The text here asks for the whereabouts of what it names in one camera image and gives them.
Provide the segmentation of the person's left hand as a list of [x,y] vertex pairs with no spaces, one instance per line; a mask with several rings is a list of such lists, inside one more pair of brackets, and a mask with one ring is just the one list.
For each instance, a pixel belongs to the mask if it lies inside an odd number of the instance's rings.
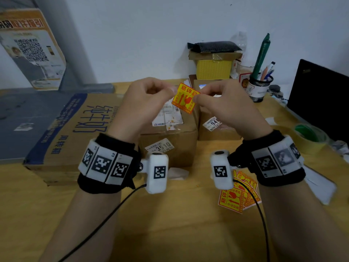
[[152,104],[152,95],[161,90],[177,90],[177,86],[151,77],[134,81],[124,94],[107,135],[137,144],[143,128],[151,125],[163,108],[163,105]]

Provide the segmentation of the person's right forearm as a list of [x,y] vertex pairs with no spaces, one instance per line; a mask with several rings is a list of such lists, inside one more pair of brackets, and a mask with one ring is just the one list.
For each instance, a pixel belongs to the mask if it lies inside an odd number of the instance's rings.
[[304,180],[259,191],[279,262],[349,262],[349,238]]

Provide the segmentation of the brown taped parcel box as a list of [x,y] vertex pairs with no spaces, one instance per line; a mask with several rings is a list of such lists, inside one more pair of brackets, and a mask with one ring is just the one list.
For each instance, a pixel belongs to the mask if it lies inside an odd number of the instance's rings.
[[194,119],[198,128],[198,140],[240,140],[241,136],[232,127],[217,119],[207,108],[195,105]]

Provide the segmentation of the yellow corrugated box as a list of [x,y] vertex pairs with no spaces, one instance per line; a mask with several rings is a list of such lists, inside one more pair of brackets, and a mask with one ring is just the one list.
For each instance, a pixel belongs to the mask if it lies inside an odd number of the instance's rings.
[[196,77],[198,80],[224,80],[230,78],[232,61],[198,60]]

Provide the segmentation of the brown labelled parcel box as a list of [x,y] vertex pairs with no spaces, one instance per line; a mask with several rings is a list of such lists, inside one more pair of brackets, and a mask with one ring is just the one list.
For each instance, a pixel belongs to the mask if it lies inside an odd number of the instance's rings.
[[167,101],[157,117],[143,127],[139,138],[142,158],[150,152],[168,155],[169,167],[190,167],[194,162],[198,129],[193,114]]

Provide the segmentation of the flat brown cardboard box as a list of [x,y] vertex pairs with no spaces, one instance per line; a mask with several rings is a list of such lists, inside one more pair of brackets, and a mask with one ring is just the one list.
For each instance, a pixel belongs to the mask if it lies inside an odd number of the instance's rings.
[[213,60],[213,61],[234,61],[242,57],[240,52],[229,52],[229,53],[196,53],[189,51],[188,59],[199,61],[199,60]]

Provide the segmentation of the black mesh pen holder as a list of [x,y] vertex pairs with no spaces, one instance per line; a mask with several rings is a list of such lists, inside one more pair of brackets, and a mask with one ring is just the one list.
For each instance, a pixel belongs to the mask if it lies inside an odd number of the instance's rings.
[[266,81],[260,81],[250,75],[245,91],[254,103],[262,102],[273,80],[272,76],[268,76]]

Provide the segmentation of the clear plastic bottle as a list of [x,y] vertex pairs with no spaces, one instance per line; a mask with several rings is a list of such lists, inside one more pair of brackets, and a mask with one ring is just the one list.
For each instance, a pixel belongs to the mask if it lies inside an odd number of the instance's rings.
[[242,59],[245,55],[246,48],[247,48],[247,33],[245,31],[239,31],[238,34],[233,35],[233,37],[231,38],[231,41],[240,48],[240,50],[238,50],[237,52],[240,52],[242,54],[239,58],[234,60],[232,63],[230,76],[233,79],[237,79],[238,78],[237,69],[242,62]]

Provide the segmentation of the small dark round object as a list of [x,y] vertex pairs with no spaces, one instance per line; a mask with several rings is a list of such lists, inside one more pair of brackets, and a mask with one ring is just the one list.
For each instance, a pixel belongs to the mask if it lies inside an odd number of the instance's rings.
[[267,93],[270,96],[278,98],[278,99],[283,99],[283,96],[284,96],[283,92],[281,91],[280,86],[277,84],[271,84],[267,90]]

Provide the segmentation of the green marker pen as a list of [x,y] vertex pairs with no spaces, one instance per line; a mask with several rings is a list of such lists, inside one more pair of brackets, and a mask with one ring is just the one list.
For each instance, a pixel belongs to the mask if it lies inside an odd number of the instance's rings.
[[260,68],[264,62],[265,56],[266,56],[268,49],[270,47],[270,43],[271,43],[270,34],[267,33],[267,35],[265,36],[265,38],[262,41],[262,44],[261,44],[261,47],[259,50],[259,54],[258,54],[256,63],[255,63],[255,66],[254,66],[254,70],[253,70],[252,74],[250,75],[250,78],[253,78],[255,80],[257,79],[257,77],[259,75]]

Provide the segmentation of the white crumpled paper scrap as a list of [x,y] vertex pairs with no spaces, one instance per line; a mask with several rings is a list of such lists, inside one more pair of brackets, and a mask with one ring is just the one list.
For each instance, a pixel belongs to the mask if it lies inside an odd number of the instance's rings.
[[168,180],[185,180],[189,176],[189,173],[188,170],[171,167],[168,170]]

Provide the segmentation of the black wristband with marker tiles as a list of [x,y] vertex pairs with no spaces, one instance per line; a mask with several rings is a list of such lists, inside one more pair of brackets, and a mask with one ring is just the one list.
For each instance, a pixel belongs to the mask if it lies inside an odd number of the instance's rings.
[[304,180],[302,156],[290,136],[279,130],[254,140],[243,140],[228,156],[230,166],[248,168],[263,186],[277,187]]
[[100,133],[90,140],[78,166],[79,188],[88,194],[116,194],[135,189],[133,178],[141,164],[138,145]]

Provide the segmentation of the large blue printed cardboard box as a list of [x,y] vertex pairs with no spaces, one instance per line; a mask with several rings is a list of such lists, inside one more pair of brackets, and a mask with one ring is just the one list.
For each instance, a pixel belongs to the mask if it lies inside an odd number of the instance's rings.
[[76,183],[91,139],[106,133],[123,94],[77,93],[43,133],[23,161],[23,166],[48,186]]

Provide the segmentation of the beige tape roll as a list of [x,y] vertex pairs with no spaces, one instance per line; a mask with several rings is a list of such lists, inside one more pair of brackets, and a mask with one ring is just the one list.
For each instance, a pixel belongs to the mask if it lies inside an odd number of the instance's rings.
[[316,126],[298,123],[292,127],[274,125],[273,129],[288,135],[301,154],[315,155],[330,143],[329,136]]

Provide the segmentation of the clear plastic wrapper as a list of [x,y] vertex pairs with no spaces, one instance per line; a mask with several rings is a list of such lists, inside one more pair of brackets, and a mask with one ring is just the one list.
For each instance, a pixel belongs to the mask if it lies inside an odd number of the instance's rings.
[[349,146],[346,142],[341,140],[331,141],[329,145],[349,164]]

